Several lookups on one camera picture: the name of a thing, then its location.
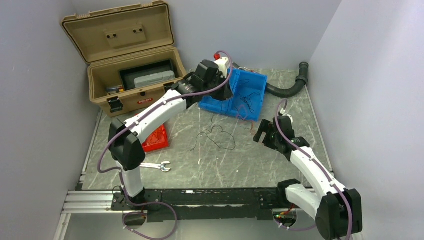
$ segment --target toolbox lid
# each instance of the toolbox lid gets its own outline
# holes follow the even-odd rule
[[[164,1],[66,16],[63,30],[88,64],[174,44]]]

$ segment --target white wall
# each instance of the white wall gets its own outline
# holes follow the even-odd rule
[[[424,5],[344,0],[310,61],[337,177],[362,196],[365,239],[423,239]]]
[[[68,0],[0,1],[0,239],[52,239],[98,108],[60,27]]]
[[[217,50],[244,67],[298,68],[311,59],[341,0],[168,0],[187,69]],[[79,14],[151,0],[72,0]]]

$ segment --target blue plastic bin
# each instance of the blue plastic bin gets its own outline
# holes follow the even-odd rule
[[[226,101],[205,96],[199,102],[199,107],[221,115],[258,121],[267,79],[266,75],[234,68],[229,79],[229,86],[234,96]]]

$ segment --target red label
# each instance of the red label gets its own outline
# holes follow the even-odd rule
[[[144,104],[144,103],[151,102],[152,100],[153,100],[153,98],[147,98],[147,99],[144,99],[144,100],[138,101],[137,103],[138,103],[138,104]]]

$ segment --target toolbox latch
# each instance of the toolbox latch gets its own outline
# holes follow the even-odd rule
[[[122,104],[121,100],[117,96],[108,98],[107,102],[109,103],[111,114],[122,111],[122,109],[124,108],[124,105]]]

